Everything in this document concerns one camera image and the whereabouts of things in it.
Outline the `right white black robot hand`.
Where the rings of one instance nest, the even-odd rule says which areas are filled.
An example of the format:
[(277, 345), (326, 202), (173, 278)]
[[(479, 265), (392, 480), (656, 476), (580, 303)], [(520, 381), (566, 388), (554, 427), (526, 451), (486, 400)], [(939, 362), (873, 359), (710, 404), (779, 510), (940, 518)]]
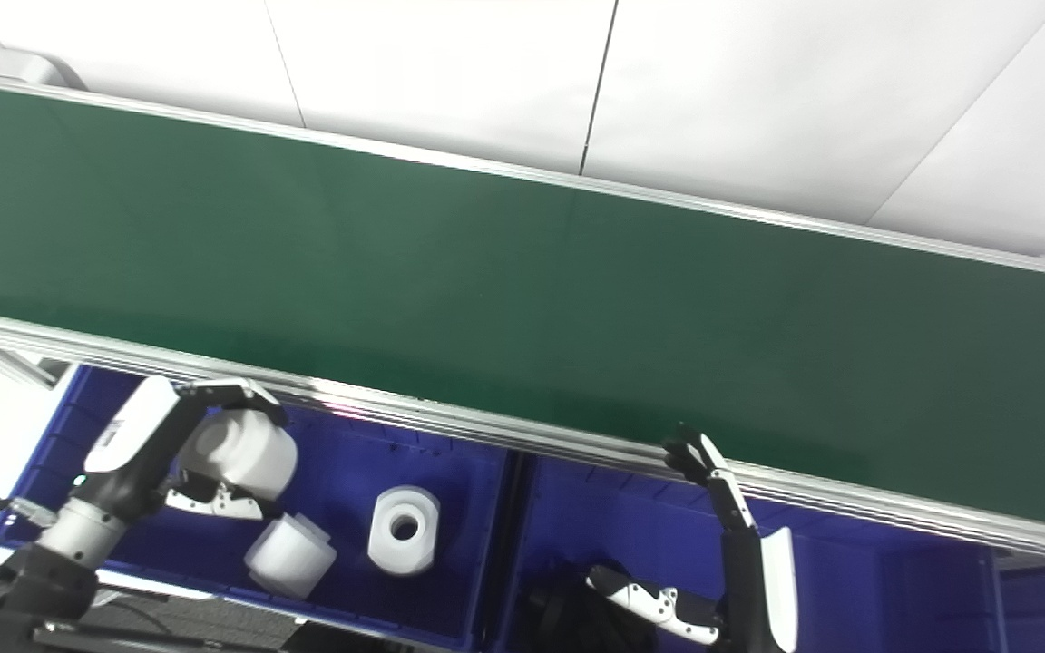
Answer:
[(721, 599), (644, 582), (602, 565), (586, 575), (586, 586), (709, 652), (795, 652), (799, 592), (791, 529), (779, 528), (767, 536), (760, 532), (730, 464), (707, 434), (679, 424), (663, 449), (668, 467), (709, 492), (720, 521)]

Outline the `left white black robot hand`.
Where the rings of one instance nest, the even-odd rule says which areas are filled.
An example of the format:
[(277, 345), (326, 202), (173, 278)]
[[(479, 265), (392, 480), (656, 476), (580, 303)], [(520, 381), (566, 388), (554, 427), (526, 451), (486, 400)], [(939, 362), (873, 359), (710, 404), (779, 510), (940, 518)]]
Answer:
[(145, 377), (96, 438), (72, 497), (127, 524), (161, 507), (272, 520), (298, 464), (287, 427), (282, 404), (246, 377)]

